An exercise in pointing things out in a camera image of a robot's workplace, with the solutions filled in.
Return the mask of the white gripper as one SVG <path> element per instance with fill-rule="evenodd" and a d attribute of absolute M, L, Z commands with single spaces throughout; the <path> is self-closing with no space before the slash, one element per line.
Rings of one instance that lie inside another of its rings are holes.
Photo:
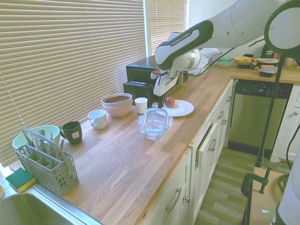
<path fill-rule="evenodd" d="M 154 85 L 152 108 L 162 108 L 165 102 L 165 93 L 174 87 L 177 83 L 178 76 L 171 77 L 170 75 L 160 76 Z"/>

